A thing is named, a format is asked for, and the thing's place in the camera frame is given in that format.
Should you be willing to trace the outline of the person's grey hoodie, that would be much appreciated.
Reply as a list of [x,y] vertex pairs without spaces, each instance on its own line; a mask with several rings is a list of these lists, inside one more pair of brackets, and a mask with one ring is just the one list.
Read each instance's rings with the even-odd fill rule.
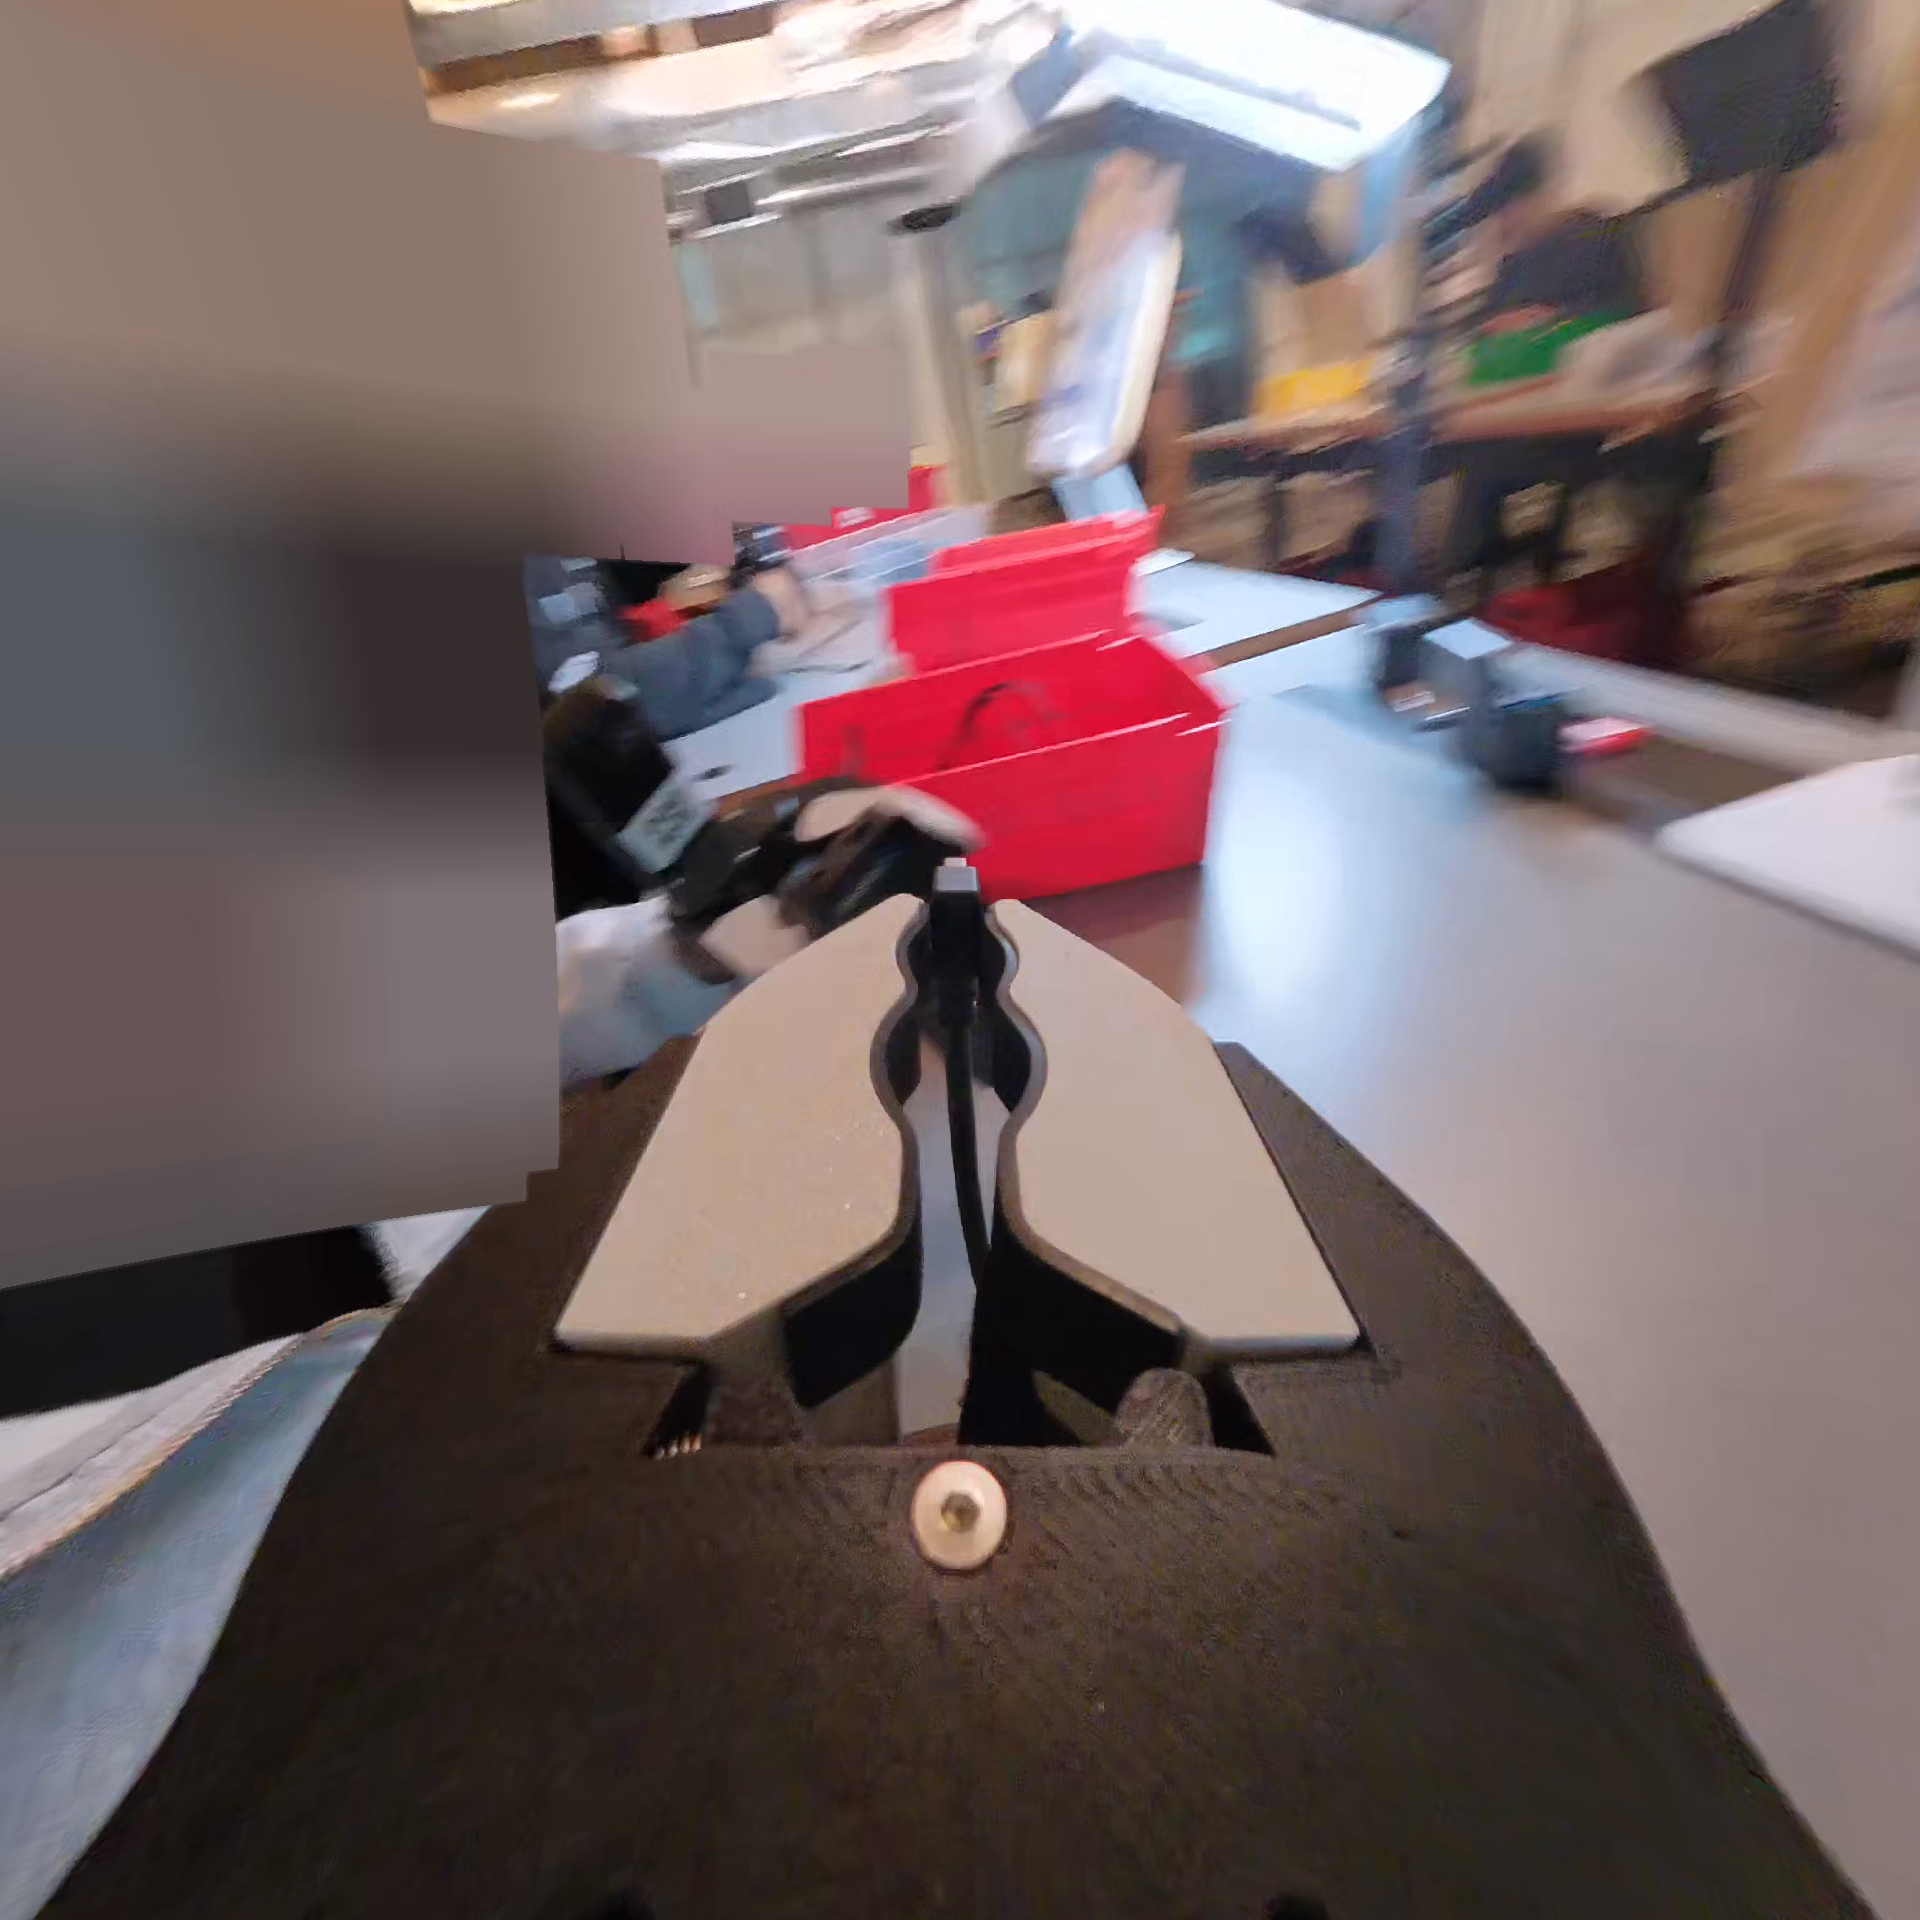
[[394,1308],[4,1419],[4,1918],[36,1918],[152,1760],[269,1520]]

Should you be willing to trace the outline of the instruction poster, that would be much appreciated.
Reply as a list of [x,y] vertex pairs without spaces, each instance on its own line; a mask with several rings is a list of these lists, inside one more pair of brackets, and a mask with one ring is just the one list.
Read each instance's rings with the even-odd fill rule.
[[1089,174],[1027,419],[1024,458],[1046,483],[1089,483],[1141,445],[1182,274],[1182,178],[1135,150]]

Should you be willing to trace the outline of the white poster stand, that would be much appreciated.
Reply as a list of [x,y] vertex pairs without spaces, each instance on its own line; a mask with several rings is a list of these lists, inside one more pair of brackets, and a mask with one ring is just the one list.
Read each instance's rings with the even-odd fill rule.
[[1918,754],[1852,762],[1670,822],[1670,860],[1918,957]]

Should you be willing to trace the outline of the person's left forearm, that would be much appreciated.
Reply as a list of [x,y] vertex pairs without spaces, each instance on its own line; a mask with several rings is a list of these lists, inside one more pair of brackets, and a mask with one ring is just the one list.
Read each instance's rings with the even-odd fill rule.
[[555,944],[563,1091],[629,1075],[740,986],[662,898],[563,919]]

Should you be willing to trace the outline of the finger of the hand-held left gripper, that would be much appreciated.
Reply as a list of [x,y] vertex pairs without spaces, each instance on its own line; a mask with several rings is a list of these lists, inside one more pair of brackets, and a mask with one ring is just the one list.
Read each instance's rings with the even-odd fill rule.
[[703,951],[730,980],[759,980],[809,944],[812,931],[779,898],[748,898],[703,931]]
[[865,822],[903,822],[951,852],[986,847],[986,829],[972,816],[912,783],[812,790],[800,801],[790,829],[800,847],[812,847]]

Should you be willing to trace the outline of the red plastic bin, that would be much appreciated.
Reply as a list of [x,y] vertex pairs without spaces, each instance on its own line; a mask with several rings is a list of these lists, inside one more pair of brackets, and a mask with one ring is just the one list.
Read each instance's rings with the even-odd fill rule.
[[903,783],[972,821],[979,887],[1061,898],[1205,861],[1227,709],[1144,633],[1097,633],[826,697],[800,774]]
[[1148,505],[945,547],[921,578],[886,590],[890,652],[912,674],[936,674],[1128,633],[1135,569],[1158,531],[1163,510]]

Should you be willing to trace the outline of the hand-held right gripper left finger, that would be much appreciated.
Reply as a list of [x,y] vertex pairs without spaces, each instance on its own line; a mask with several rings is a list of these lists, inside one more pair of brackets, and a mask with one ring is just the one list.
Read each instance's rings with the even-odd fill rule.
[[921,1308],[908,951],[886,898],[740,990],[699,1035],[555,1322],[568,1355],[779,1379],[826,1404]]

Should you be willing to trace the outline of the dark grey tabletop device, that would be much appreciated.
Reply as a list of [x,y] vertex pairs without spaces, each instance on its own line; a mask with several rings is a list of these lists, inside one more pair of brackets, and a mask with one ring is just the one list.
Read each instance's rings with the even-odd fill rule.
[[1545,798],[1563,783],[1566,725],[1559,692],[1495,692],[1467,709],[1461,750],[1495,790]]

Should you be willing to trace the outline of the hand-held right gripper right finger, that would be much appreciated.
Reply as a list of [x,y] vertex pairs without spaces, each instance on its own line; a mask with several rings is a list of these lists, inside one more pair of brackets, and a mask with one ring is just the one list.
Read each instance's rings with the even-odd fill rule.
[[1219,1046],[1027,906],[979,913],[1003,1108],[966,1442],[1079,1442],[1048,1395],[1171,1442],[1251,1423],[1236,1374],[1353,1358],[1357,1314]]

